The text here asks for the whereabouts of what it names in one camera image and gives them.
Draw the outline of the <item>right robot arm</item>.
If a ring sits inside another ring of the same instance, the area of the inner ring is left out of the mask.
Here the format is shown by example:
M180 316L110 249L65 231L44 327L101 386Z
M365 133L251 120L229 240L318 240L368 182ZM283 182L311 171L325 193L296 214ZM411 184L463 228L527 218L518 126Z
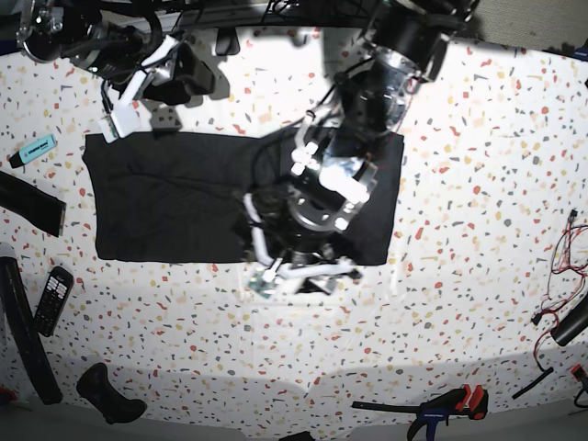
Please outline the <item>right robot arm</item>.
M101 78L98 125L113 142L139 129L137 100L177 106L214 92L214 73L189 45L193 29L166 32L158 17L203 11L201 1L25 1L16 42L35 62L67 59Z

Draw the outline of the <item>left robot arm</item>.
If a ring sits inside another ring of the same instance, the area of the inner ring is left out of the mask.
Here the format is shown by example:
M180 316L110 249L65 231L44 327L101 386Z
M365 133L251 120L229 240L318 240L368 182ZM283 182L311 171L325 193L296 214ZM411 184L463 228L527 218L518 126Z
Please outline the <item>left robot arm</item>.
M359 34L364 60L339 72L293 135L288 171L243 196L255 266L248 288L333 293L386 259L402 152L400 127L438 76L474 1L378 1Z

